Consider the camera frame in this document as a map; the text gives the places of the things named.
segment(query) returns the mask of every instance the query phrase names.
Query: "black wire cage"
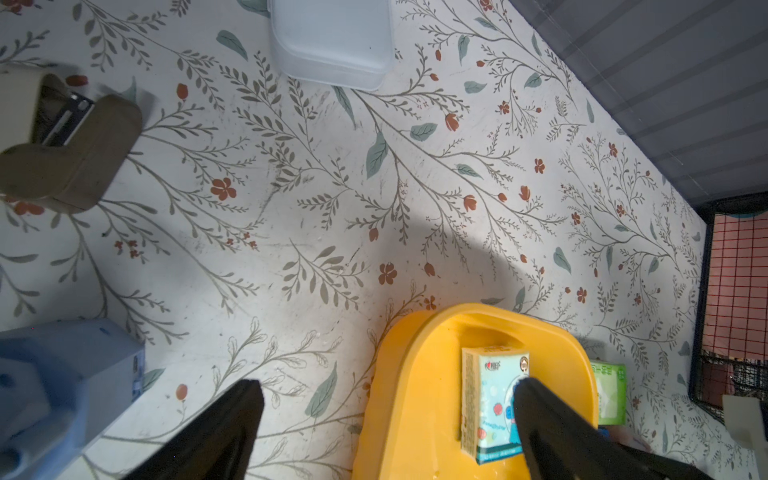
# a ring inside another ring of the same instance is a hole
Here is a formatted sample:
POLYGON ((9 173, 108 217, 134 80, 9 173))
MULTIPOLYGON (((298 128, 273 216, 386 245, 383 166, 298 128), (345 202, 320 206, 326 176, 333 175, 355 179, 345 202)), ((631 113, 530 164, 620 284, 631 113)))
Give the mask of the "black wire cage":
MULTIPOLYGON (((711 312, 713 307, 711 303, 707 302, 707 299, 711 298, 710 266, 713 265, 715 225, 723 222, 722 218, 718 219, 723 215, 728 216, 729 221, 736 221, 733 219, 740 221, 740 219, 754 218, 767 210, 768 192, 716 200, 697 208, 698 214, 707 223, 707 236, 701 268, 701 285, 688 396, 720 422, 723 422, 723 395, 749 396, 756 397, 761 401, 768 401, 768 361, 766 361, 768 359, 768 334, 763 333, 762 339, 760 339, 759 334, 753 336, 754 333, 758 332, 751 332, 750 338, 755 341, 749 342, 749 348, 752 351, 748 353, 748 348, 744 346, 746 345, 746 338, 744 338, 744 333, 741 333, 741 329, 731 329, 729 322, 728 327, 722 329, 727 333, 720 333, 720 330, 713 333, 713 328, 717 327, 713 327, 712 320, 707 323, 707 311, 710 309, 711 312), (762 353, 760 352, 761 343, 763 344, 762 353)), ((748 321, 747 319, 732 319, 734 324, 736 321, 743 321, 744 323, 748 321)))

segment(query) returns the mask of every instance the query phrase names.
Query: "leaf pattern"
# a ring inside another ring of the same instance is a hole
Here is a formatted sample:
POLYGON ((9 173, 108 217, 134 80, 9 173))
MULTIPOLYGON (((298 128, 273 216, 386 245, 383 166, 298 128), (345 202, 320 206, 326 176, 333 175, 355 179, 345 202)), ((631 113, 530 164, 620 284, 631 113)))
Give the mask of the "leaf pattern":
POLYGON ((368 149, 368 155, 366 155, 368 178, 373 177, 379 172, 388 152, 389 148, 387 147, 386 140, 384 140, 384 134, 380 131, 376 134, 376 142, 368 149))
POLYGON ((333 391, 336 390, 336 381, 339 379, 339 375, 336 373, 336 362, 333 363, 333 371, 328 378, 317 387, 314 395, 310 400, 309 405, 306 406, 304 413, 310 417, 316 419, 326 412, 328 404, 333 397, 333 391))
POLYGON ((352 104, 349 102, 349 97, 346 96, 344 89, 341 87, 334 86, 333 93, 336 94, 336 100, 339 101, 339 103, 341 104, 346 114, 349 115, 349 119, 352 120, 352 125, 354 125, 355 113, 352 111, 352 104))
POLYGON ((424 141, 434 134, 437 130, 437 124, 421 124, 411 127, 411 138, 416 141, 424 141))
POLYGON ((231 31, 220 31, 216 36, 216 41, 229 48, 230 50, 235 51, 239 56, 248 60, 248 54, 245 52, 243 44, 240 43, 240 40, 231 31))
POLYGON ((249 474, 348 478, 387 332, 475 301, 625 364, 656 453, 756 472, 687 399, 703 222, 510 4, 394 2, 360 91, 278 71, 264 0, 54 3, 6 10, 0 65, 151 100, 96 207, 0 195, 2 328, 108 317, 147 349, 146 396, 62 478, 130 471, 240 378, 275 419, 249 474))
POLYGON ((552 256, 554 259, 554 264, 559 266, 560 268, 566 269, 568 273, 571 272, 571 264, 568 262, 568 259, 565 258, 565 253, 563 253, 563 249, 560 247, 554 249, 554 255, 552 256))
POLYGON ((464 91, 467 92, 468 94, 476 94, 481 92, 486 85, 487 84, 479 84, 476 81, 465 81, 464 91))

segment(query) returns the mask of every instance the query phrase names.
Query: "yellow plastic bowl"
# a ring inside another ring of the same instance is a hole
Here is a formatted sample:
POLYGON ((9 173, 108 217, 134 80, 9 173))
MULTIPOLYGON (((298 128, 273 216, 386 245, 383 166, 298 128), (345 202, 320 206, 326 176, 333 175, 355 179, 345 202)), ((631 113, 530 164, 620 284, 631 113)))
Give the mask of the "yellow plastic bowl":
POLYGON ((597 427, 592 368, 570 333, 478 303, 414 312, 379 350, 353 480, 529 479, 523 455, 477 465, 461 451, 462 347, 490 345, 527 349, 531 376, 597 427))

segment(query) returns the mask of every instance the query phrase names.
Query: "cartoon illustration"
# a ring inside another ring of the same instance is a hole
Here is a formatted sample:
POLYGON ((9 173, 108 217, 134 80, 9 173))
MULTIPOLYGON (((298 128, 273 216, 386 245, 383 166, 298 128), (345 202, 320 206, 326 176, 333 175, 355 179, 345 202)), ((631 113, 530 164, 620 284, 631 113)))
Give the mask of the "cartoon illustration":
MULTIPOLYGON (((525 370, 528 369, 528 359, 523 357, 523 359, 520 361, 520 367, 522 369, 523 362, 525 362, 525 370)), ((507 393, 504 397, 504 404, 507 405, 507 408, 505 410, 505 417, 506 417, 506 425, 507 425, 507 431, 509 432, 509 443, 520 445, 520 434, 518 433, 518 426, 517 422, 515 421, 515 388, 517 388, 518 384, 521 380, 524 378, 527 378, 527 375, 520 375, 517 376, 512 382, 509 384, 509 388, 507 388, 507 393)))

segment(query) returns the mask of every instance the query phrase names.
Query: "tissue pack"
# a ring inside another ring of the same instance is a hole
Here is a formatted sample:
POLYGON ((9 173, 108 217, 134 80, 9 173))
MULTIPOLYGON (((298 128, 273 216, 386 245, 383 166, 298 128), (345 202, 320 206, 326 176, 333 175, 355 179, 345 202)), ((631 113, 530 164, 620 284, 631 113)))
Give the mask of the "tissue pack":
POLYGON ((529 357, 509 346, 462 348, 462 451, 478 465, 522 452, 514 391, 529 357))
POLYGON ((598 384, 598 423, 623 425, 627 405, 627 368, 598 360, 590 362, 598 384))

